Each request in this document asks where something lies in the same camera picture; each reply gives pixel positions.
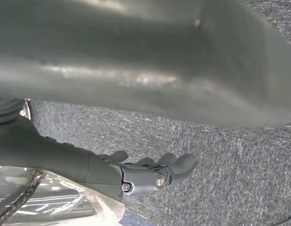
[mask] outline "black cable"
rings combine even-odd
[[[280,222],[278,222],[278,223],[276,223],[276,224],[273,224],[273,225],[270,225],[270,226],[278,226],[278,225],[281,225],[281,224],[283,224],[283,223],[286,223],[286,222],[288,222],[291,220],[291,216],[288,217],[287,219],[286,220],[283,220],[283,221],[280,221]]]
[[[45,176],[43,170],[34,173],[30,185],[29,185],[24,193],[0,215],[0,226],[11,218],[20,207],[30,199]]]

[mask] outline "bolt head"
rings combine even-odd
[[[124,192],[129,192],[131,190],[131,185],[130,184],[122,184],[121,186],[121,189]]]
[[[164,187],[164,185],[165,184],[165,177],[163,176],[163,175],[159,175],[157,178],[156,178],[156,185],[158,187]]]

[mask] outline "plastic wrap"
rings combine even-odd
[[[0,214],[28,188],[36,169],[0,167]],[[52,172],[6,225],[113,226],[121,220],[122,203]]]

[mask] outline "gray mechanical component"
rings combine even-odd
[[[25,100],[23,102],[23,107],[20,112],[20,115],[27,118],[29,120],[31,120],[31,111],[30,111],[30,107],[29,106],[28,100]]]
[[[122,190],[124,194],[134,195],[158,191],[165,186],[183,181],[194,170],[196,160],[191,154],[184,154],[177,159],[172,153],[167,153],[157,163],[150,158],[144,158],[136,164],[114,162],[112,165],[121,169]]]

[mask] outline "gray carpet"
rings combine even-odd
[[[249,2],[291,43],[291,0]],[[131,161],[196,156],[199,165],[184,183],[125,198],[128,211],[146,219],[144,226],[271,226],[291,215],[291,124],[232,130],[68,104],[32,108],[41,134],[95,153],[125,150]]]

